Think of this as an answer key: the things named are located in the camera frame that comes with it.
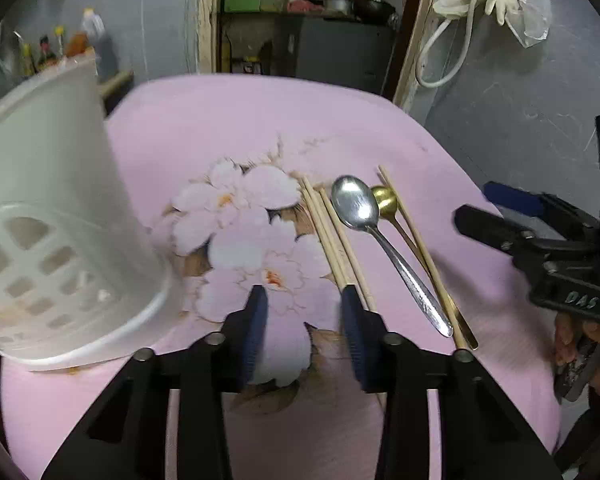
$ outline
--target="white cable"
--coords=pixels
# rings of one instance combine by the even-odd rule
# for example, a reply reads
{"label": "white cable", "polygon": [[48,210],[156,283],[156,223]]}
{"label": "white cable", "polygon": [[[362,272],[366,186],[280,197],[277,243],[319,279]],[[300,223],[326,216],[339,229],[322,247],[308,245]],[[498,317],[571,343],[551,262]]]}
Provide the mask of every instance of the white cable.
{"label": "white cable", "polygon": [[442,24],[438,27],[438,29],[433,33],[433,35],[429,38],[429,41],[425,44],[425,46],[420,51],[420,55],[418,56],[418,62],[416,63],[416,79],[418,83],[420,83],[425,88],[438,88],[443,84],[449,82],[453,76],[458,73],[462,63],[464,63],[464,58],[466,58],[466,53],[469,51],[469,42],[471,41],[471,31],[474,26],[474,10],[475,5],[478,0],[470,0],[469,2],[469,11],[466,16],[466,28],[464,33],[464,45],[462,46],[462,52],[460,53],[460,57],[456,62],[455,66],[446,74],[443,78],[437,81],[424,81],[422,78],[422,71],[424,69],[424,61],[429,52],[429,49],[433,46],[436,40],[440,37],[440,35],[446,30],[446,28],[451,23],[451,20],[447,18]]}

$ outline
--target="bottle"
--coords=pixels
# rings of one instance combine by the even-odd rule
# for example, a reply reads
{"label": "bottle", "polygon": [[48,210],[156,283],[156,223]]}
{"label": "bottle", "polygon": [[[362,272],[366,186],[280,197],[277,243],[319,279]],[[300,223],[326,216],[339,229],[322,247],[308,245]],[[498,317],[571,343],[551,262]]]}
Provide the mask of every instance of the bottle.
{"label": "bottle", "polygon": [[105,82],[118,73],[118,58],[113,41],[102,23],[102,18],[93,9],[84,9],[80,28],[87,33],[89,44],[96,51],[96,67],[99,81]]}
{"label": "bottle", "polygon": [[40,60],[38,61],[38,72],[42,72],[45,68],[55,65],[58,62],[58,57],[51,51],[49,46],[49,37],[42,36],[40,38]]}
{"label": "bottle", "polygon": [[84,31],[76,32],[74,36],[69,40],[66,46],[65,55],[67,57],[79,56],[83,54],[89,46],[89,38],[87,33]]}
{"label": "bottle", "polygon": [[64,27],[58,25],[56,27],[56,40],[58,40],[58,57],[64,57]]}
{"label": "bottle", "polygon": [[22,76],[24,79],[29,79],[30,77],[36,75],[36,64],[33,62],[31,45],[29,43],[22,44],[20,55],[22,56]]}

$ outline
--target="shelf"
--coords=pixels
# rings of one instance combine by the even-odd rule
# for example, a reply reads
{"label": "shelf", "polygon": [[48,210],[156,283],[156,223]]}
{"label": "shelf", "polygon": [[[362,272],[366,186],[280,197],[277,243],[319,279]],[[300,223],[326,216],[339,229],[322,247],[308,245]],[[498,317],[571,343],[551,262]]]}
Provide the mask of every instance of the shelf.
{"label": "shelf", "polygon": [[266,17],[266,16],[301,16],[303,18],[322,18],[324,20],[341,20],[343,22],[359,22],[352,14],[344,15],[341,13],[328,13],[328,12],[287,12],[286,10],[280,10],[279,12],[271,12],[270,10],[242,10],[237,12],[221,12],[221,16],[227,18],[233,18],[234,16],[252,16],[252,17]]}

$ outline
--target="wooden chopstick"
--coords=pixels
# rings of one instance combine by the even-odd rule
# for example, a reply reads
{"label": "wooden chopstick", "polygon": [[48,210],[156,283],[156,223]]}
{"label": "wooden chopstick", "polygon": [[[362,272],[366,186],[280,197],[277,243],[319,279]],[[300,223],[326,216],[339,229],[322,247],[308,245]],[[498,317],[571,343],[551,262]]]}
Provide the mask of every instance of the wooden chopstick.
{"label": "wooden chopstick", "polygon": [[400,213],[402,213],[405,222],[407,222],[411,234],[413,235],[413,240],[416,243],[416,247],[420,250],[420,254],[422,255],[426,263],[426,267],[429,269],[433,288],[436,291],[436,295],[438,296],[438,299],[442,304],[442,308],[444,309],[446,316],[449,318],[449,321],[451,322],[451,325],[454,328],[453,338],[454,343],[456,344],[456,348],[470,349],[466,339],[464,338],[464,335],[462,335],[462,331],[458,323],[458,318],[456,317],[454,306],[451,301],[451,297],[446,292],[445,285],[442,283],[442,278],[440,278],[440,273],[436,268],[436,264],[433,262],[431,254],[429,254],[429,250],[424,244],[422,236],[420,236],[418,228],[416,227],[415,223],[413,222],[413,219],[409,215],[409,212],[407,211],[404,202],[400,198],[400,195],[398,194],[398,191],[395,188],[394,183],[389,177],[389,174],[387,173],[386,169],[382,166],[378,166],[378,170],[380,171],[380,175],[382,176],[382,179],[384,179],[385,184],[387,184],[388,187],[394,190],[395,196],[398,201],[398,209],[400,210]]}
{"label": "wooden chopstick", "polygon": [[347,286],[347,280],[344,274],[345,271],[342,268],[340,260],[338,259],[336,247],[332,243],[330,234],[326,229],[327,226],[324,224],[324,221],[318,212],[314,195],[315,191],[313,191],[313,188],[311,187],[311,184],[309,184],[309,181],[306,179],[306,177],[302,179],[301,184],[302,196],[304,197],[307,209],[309,210],[309,216],[314,222],[315,230],[318,233],[318,238],[320,238],[320,243],[324,249],[324,254],[327,256],[327,261],[331,267],[331,272],[333,273],[336,285],[338,286],[339,290],[342,290]]}
{"label": "wooden chopstick", "polygon": [[336,233],[338,234],[338,238],[340,238],[340,242],[344,247],[344,251],[347,254],[347,258],[349,259],[349,263],[351,264],[351,268],[353,269],[353,273],[356,275],[356,279],[358,280],[358,285],[360,287],[360,292],[362,293],[362,297],[366,301],[366,307],[371,312],[377,312],[376,309],[376,300],[374,300],[371,295],[371,290],[369,289],[369,285],[366,282],[365,275],[362,272],[362,267],[360,266],[360,262],[356,256],[356,253],[353,251],[353,247],[351,247],[351,243],[347,238],[347,234],[344,231],[344,227],[342,222],[340,222],[340,218],[338,218],[338,214],[336,210],[333,208],[333,204],[331,200],[327,196],[327,192],[323,187],[320,188],[320,196],[322,197],[322,201],[324,202],[324,206],[329,213],[329,217],[331,218],[331,223],[333,224]]}
{"label": "wooden chopstick", "polygon": [[[338,237],[340,237],[340,231],[338,230],[338,226],[340,226],[340,228],[342,228],[342,226],[340,225],[340,219],[337,218],[337,214],[336,214],[335,210],[333,211],[333,213],[336,215],[336,218],[333,219],[333,217],[331,216],[331,211],[333,209],[333,205],[331,205],[331,201],[329,200],[329,197],[327,197],[324,190],[321,189],[320,195],[322,196],[322,200],[320,200],[320,197],[317,196],[317,193],[314,191],[314,188],[312,187],[312,185],[309,182],[309,180],[307,179],[307,177],[302,177],[302,179],[301,179],[301,190],[302,190],[302,196],[304,197],[304,201],[306,202],[307,208],[309,209],[309,216],[312,218],[312,221],[314,222],[314,227],[315,227],[316,232],[318,233],[318,238],[320,238],[320,243],[322,244],[322,247],[324,248],[324,253],[327,256],[327,261],[329,262],[329,265],[331,267],[331,272],[333,272],[333,277],[336,280],[338,289],[342,290],[348,284],[347,283],[348,280],[346,279],[346,276],[345,276],[346,265],[342,261],[342,256],[340,254],[340,251],[337,248],[337,244],[333,238],[333,234],[331,233],[328,225],[325,224],[326,218],[323,214],[322,215],[320,214],[320,211],[324,208],[324,210],[326,210],[328,212],[327,217],[331,219],[331,223],[333,224],[333,228],[338,233]],[[360,300],[362,301],[363,305],[366,306],[367,310],[376,312],[376,303],[375,303],[373,297],[371,296],[371,294],[369,293],[368,296],[365,294],[360,294],[362,292],[362,283],[365,284],[365,288],[367,291],[368,291],[368,285],[366,284],[366,280],[365,280],[364,276],[362,275],[362,269],[360,268],[358,259],[356,258],[356,255],[353,252],[346,235],[344,235],[344,238],[340,237],[340,241],[342,242],[342,245],[345,249],[347,258],[349,258],[349,263],[351,265],[351,268],[353,269],[354,274],[358,278],[359,283],[357,283],[355,285],[358,288],[358,294],[360,295]],[[378,404],[380,405],[380,408],[384,411],[384,409],[386,407],[386,394],[378,393],[378,394],[376,394],[376,397],[378,398]]]}
{"label": "wooden chopstick", "polygon": [[[416,247],[416,245],[413,243],[413,240],[411,240],[411,238],[409,237],[407,232],[402,228],[402,226],[400,224],[398,224],[397,222],[394,224],[392,222],[392,225],[396,229],[398,229],[398,232],[400,233],[400,235],[402,236],[404,241],[407,243],[411,252],[413,254],[415,254],[416,258],[420,262],[420,265],[426,271],[427,276],[429,277],[429,279],[431,279],[431,271],[429,270],[429,267],[427,267],[427,263],[424,261],[424,258],[422,257],[422,254],[420,253],[419,248]],[[474,332],[471,330],[471,327],[469,327],[469,324],[464,319],[464,316],[462,315],[462,312],[460,312],[460,309],[458,309],[458,306],[456,305],[456,302],[454,301],[454,299],[451,297],[451,295],[448,293],[448,291],[446,293],[449,296],[449,301],[451,301],[451,304],[453,306],[453,311],[456,314],[456,316],[458,317],[458,323],[460,325],[460,330],[462,331],[462,335],[464,336],[464,339],[466,339],[467,343],[469,343],[471,350],[477,350],[478,349],[478,340],[475,338]]]}

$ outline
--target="wooden stick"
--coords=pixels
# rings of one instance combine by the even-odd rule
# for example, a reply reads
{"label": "wooden stick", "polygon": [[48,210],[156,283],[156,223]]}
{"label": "wooden stick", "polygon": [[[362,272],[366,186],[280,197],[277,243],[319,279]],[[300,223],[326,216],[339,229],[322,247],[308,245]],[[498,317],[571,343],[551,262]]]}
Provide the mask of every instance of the wooden stick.
{"label": "wooden stick", "polygon": [[336,260],[340,265],[340,269],[342,269],[345,283],[347,285],[354,285],[356,287],[358,297],[360,298],[360,303],[362,303],[362,307],[365,310],[369,310],[369,306],[366,301],[366,296],[362,293],[360,284],[357,281],[356,271],[353,271],[353,275],[351,275],[349,271],[349,269],[353,270],[353,264],[351,263],[351,260],[349,259],[346,250],[344,250],[344,246],[340,243],[340,237],[334,234],[334,231],[336,231],[336,225],[333,224],[333,222],[331,221],[331,217],[328,213],[326,204],[323,202],[323,200],[320,198],[316,191],[313,192],[313,197],[316,209],[318,211],[318,215],[320,216],[320,221],[322,222],[322,225],[324,225],[324,230],[327,233],[327,237],[331,243],[331,247],[333,248]]}
{"label": "wooden stick", "polygon": [[324,254],[327,256],[327,261],[331,267],[331,272],[333,273],[336,285],[338,286],[339,290],[342,290],[345,288],[345,286],[347,286],[347,280],[345,279],[344,272],[340,267],[340,262],[336,256],[335,248],[331,244],[326,227],[320,218],[318,209],[316,208],[314,196],[311,192],[311,185],[308,184],[308,181],[305,182],[305,180],[305,178],[302,180],[302,196],[304,197],[307,209],[309,210],[309,216],[314,222],[314,227],[318,233],[318,238],[320,238],[320,243],[324,249]]}
{"label": "wooden stick", "polygon": [[334,229],[336,229],[338,237],[340,238],[342,246],[344,247],[344,251],[347,253],[347,258],[349,259],[349,263],[351,264],[353,273],[356,275],[356,279],[358,280],[360,292],[362,292],[362,296],[366,300],[366,306],[371,312],[377,312],[378,310],[376,309],[376,300],[374,300],[373,296],[371,295],[371,290],[369,289],[368,283],[365,279],[365,275],[362,272],[360,262],[358,261],[356,253],[353,251],[353,247],[351,247],[351,243],[347,238],[347,234],[344,231],[342,222],[340,221],[340,218],[338,218],[338,214],[333,208],[333,204],[327,196],[327,192],[324,190],[324,188],[320,188],[320,196],[322,197],[324,206],[327,208],[327,212],[329,213],[329,216],[331,218],[331,223],[333,224]]}
{"label": "wooden stick", "polygon": [[[419,248],[416,247],[416,245],[413,243],[413,240],[411,240],[411,238],[409,238],[409,235],[402,228],[402,226],[400,224],[398,224],[397,221],[391,222],[391,224],[398,230],[398,232],[400,233],[400,235],[402,236],[404,241],[407,243],[408,247],[411,249],[411,252],[413,254],[415,254],[416,258],[420,262],[420,265],[426,271],[429,279],[431,279],[431,271],[429,270],[429,267],[427,267],[427,263],[424,261],[424,258],[422,257],[422,254],[420,253]],[[467,341],[467,343],[471,347],[471,350],[477,350],[478,349],[478,340],[475,338],[474,332],[471,330],[471,327],[469,327],[469,324],[464,319],[462,312],[460,312],[460,310],[458,309],[456,302],[451,297],[451,295],[448,293],[448,290],[446,290],[446,294],[449,296],[449,301],[451,301],[453,311],[454,311],[456,317],[458,318],[458,324],[460,325],[460,330],[462,331],[462,335],[464,336],[464,339]]]}
{"label": "wooden stick", "polygon": [[449,318],[449,321],[451,322],[451,325],[454,328],[453,337],[454,342],[456,343],[456,348],[469,349],[469,345],[467,344],[466,340],[464,339],[464,336],[462,335],[462,331],[460,330],[460,325],[458,323],[458,318],[456,317],[454,311],[454,306],[451,302],[451,297],[446,293],[445,285],[442,283],[442,278],[440,278],[440,273],[438,272],[436,264],[431,258],[431,254],[429,254],[429,251],[427,250],[427,247],[424,244],[422,236],[420,236],[420,232],[418,231],[415,223],[413,222],[413,219],[409,215],[407,208],[402,202],[402,199],[400,198],[400,195],[395,189],[394,183],[389,177],[389,174],[386,172],[386,169],[382,166],[379,166],[378,170],[380,171],[380,175],[382,175],[385,184],[387,184],[387,186],[394,190],[395,196],[398,200],[398,209],[400,210],[400,213],[402,213],[405,222],[407,222],[407,225],[411,230],[411,234],[413,235],[413,240],[416,243],[416,247],[420,250],[420,254],[422,255],[425,263],[427,264],[426,267],[429,269],[433,288],[436,291],[436,294],[438,296],[438,299],[440,300],[440,303],[442,304],[442,308],[444,309],[446,316]]}
{"label": "wooden stick", "polygon": [[333,230],[331,229],[331,221],[329,220],[329,214],[324,208],[324,204],[322,203],[320,196],[315,191],[314,187],[311,185],[307,177],[304,177],[304,180],[305,187],[308,189],[309,194],[314,200],[315,210],[318,213],[318,217],[320,218],[320,222],[322,223],[322,227],[324,228],[324,233],[326,234],[327,240],[329,241],[331,249],[333,250],[335,261],[340,269],[345,286],[349,284],[354,284],[354,280],[352,277],[350,277],[349,269],[344,261],[344,254],[340,251],[340,247],[338,245],[338,242],[336,241],[337,238],[334,235]]}

